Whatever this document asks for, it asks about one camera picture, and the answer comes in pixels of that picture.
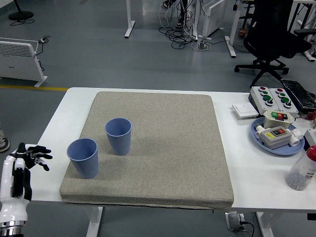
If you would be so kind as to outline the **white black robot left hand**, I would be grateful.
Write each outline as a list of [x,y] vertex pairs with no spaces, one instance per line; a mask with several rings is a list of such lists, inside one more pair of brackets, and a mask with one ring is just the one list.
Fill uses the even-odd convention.
[[0,182],[0,226],[24,225],[28,220],[27,205],[32,199],[31,171],[36,165],[49,171],[45,159],[51,150],[40,145],[20,143],[3,162]]

